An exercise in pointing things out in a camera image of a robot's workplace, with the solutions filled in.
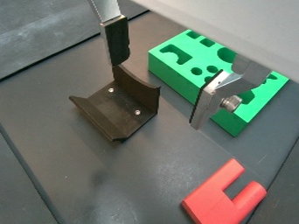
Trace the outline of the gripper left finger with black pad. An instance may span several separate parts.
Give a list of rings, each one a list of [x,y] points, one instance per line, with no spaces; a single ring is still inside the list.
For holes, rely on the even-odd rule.
[[[127,17],[120,12],[117,0],[88,0],[88,3],[97,17],[111,66],[115,67],[129,57]]]

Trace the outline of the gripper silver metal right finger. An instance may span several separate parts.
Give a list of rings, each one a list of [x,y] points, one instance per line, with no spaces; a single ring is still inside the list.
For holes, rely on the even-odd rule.
[[[219,109],[236,110],[242,103],[239,94],[259,87],[271,73],[270,68],[240,54],[235,57],[231,70],[232,73],[220,70],[200,89],[189,119],[196,130]]]

